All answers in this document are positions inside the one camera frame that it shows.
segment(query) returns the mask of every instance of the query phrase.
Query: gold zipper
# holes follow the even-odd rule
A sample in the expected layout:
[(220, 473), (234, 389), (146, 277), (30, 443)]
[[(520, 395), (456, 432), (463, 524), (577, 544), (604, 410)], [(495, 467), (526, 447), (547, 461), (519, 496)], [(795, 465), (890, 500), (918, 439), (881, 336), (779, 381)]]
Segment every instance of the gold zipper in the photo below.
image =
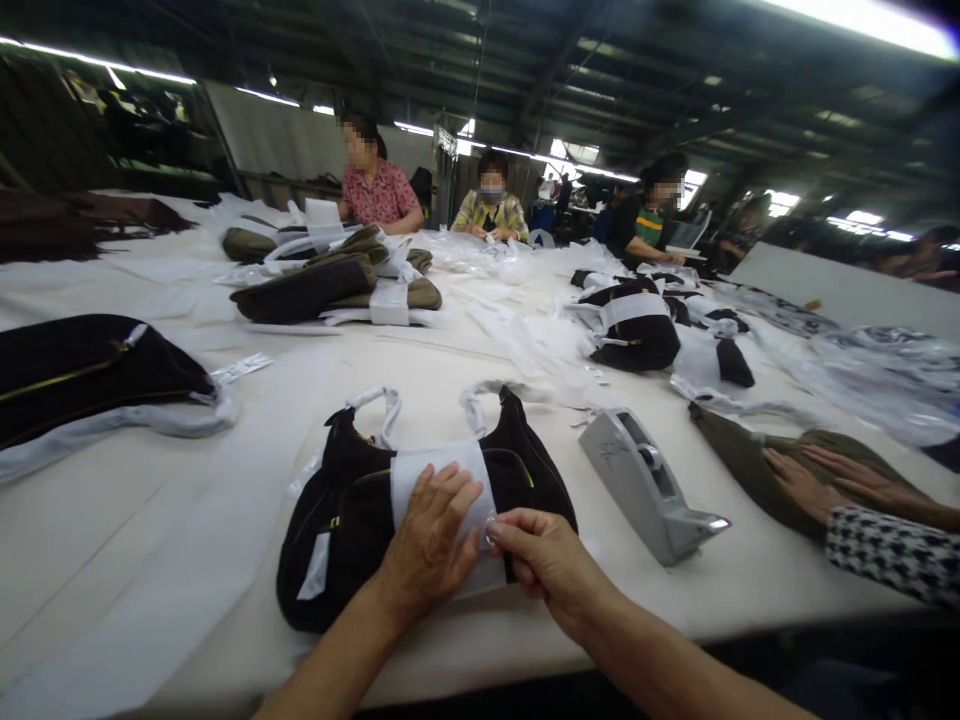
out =
[(110, 358), (109, 360), (106, 360), (101, 363), (97, 363), (96, 365), (90, 365), (85, 368), (80, 368), (79, 370), (74, 370), (73, 372), (66, 373), (65, 375), (60, 375), (55, 378), (40, 380), (39, 382), (35, 382), (32, 385), (27, 385), (26, 387), (17, 388), (16, 390), (10, 390), (9, 392), (6, 392), (3, 395), (0, 395), (0, 402), (13, 400), (23, 395), (29, 395), (30, 393), (36, 392), (37, 390), (43, 390), (44, 388), (48, 388), (53, 385), (58, 385), (62, 382), (66, 382), (67, 380), (73, 380), (74, 378), (83, 377), (84, 375), (89, 375), (90, 373), (99, 372), (100, 370), (106, 370), (108, 367), (110, 367), (115, 362), (117, 362), (117, 360), (120, 359), (120, 356), (123, 353), (128, 352), (131, 347), (132, 346), (129, 345), (126, 341), (124, 341), (123, 343), (119, 343), (117, 344), (117, 354), (114, 357)]

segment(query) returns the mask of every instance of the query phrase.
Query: worker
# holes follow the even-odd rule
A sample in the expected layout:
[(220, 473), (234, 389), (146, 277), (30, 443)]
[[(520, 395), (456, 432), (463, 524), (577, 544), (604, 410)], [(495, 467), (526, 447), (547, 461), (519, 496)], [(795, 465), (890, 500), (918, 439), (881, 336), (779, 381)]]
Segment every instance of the worker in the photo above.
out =
[(481, 240), (490, 235), (504, 243), (530, 239), (520, 198), (506, 191), (509, 172), (507, 156), (499, 150), (487, 150), (480, 156), (480, 189), (470, 190), (463, 198), (453, 223), (454, 232), (470, 233)]
[(833, 486), (776, 450), (763, 454), (784, 491), (827, 528), (827, 559), (924, 602), (960, 610), (960, 510), (825, 448), (811, 445), (804, 452), (835, 475)]
[(656, 246), (663, 232), (663, 212), (675, 203), (688, 167), (682, 153), (659, 158), (641, 171), (639, 192), (614, 211), (606, 245), (628, 267), (641, 262), (683, 265), (683, 255), (661, 252)]
[(885, 258), (878, 263), (880, 272), (894, 277), (929, 282), (957, 276), (956, 270), (941, 270), (943, 262), (940, 249), (952, 245), (960, 238), (960, 229), (953, 225), (941, 225), (928, 230), (910, 244), (910, 254)]
[(403, 170), (387, 162), (376, 122), (351, 113), (340, 118), (340, 127), (350, 160), (343, 173), (340, 219), (353, 217), (363, 225), (379, 225), (387, 235), (422, 228), (420, 202)]
[(733, 227), (717, 235), (718, 272), (728, 275), (740, 264), (763, 235), (763, 221), (770, 214), (769, 193), (750, 198), (740, 208)]
[[(404, 635), (453, 597), (476, 564), (477, 529), (460, 545), (457, 537), (481, 490), (455, 464), (438, 473), (426, 467), (380, 569), (256, 720), (353, 715)], [(560, 629), (650, 717), (812, 718), (627, 599), (563, 517), (515, 509), (498, 515), (487, 534), (496, 557), (510, 554), (527, 597), (542, 600)]]

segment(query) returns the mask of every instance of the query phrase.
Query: forearm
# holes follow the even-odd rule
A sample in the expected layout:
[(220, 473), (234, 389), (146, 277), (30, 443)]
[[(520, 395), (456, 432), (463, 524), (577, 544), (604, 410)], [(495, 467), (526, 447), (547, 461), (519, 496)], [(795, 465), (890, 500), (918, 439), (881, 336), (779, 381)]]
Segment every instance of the forearm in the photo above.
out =
[(403, 235), (404, 233), (416, 232), (423, 227), (423, 211), (417, 207), (408, 212), (395, 223), (381, 225), (387, 235)]
[(345, 720), (354, 714), (403, 635), (383, 612), (373, 582), (354, 596), (255, 720)]
[(654, 720), (811, 716), (734, 672), (620, 593), (595, 613), (584, 649)]
[(628, 253), (634, 257), (640, 258), (641, 260), (662, 262), (667, 259), (666, 253), (662, 253), (655, 247), (647, 245), (643, 240), (637, 237), (631, 240), (625, 249)]

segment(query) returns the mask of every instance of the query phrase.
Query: zipper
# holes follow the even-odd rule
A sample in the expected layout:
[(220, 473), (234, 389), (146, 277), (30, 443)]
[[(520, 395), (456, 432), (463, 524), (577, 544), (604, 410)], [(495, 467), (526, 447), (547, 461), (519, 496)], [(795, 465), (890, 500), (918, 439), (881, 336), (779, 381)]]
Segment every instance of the zipper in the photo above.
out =
[(43, 390), (54, 385), (59, 385), (60, 383), (66, 382), (68, 380), (74, 380), (85, 375), (90, 375), (95, 372), (100, 372), (101, 370), (106, 370), (108, 367), (118, 362), (125, 353), (129, 352), (134, 343), (131, 343), (129, 340), (124, 340), (122, 343), (113, 343), (116, 345), (117, 352), (109, 360), (96, 363), (94, 365), (88, 365), (87, 367), (80, 368), (79, 370), (74, 370), (73, 372), (65, 373), (63, 375), (58, 375), (57, 377), (47, 378), (46, 380), (40, 380), (38, 382), (32, 383), (25, 387), (16, 388), (15, 390), (10, 390), (0, 395), (0, 403), (7, 402), (9, 400), (15, 400), (16, 398), (23, 397), (24, 395), (29, 395), (30, 393), (36, 392), (37, 390)]

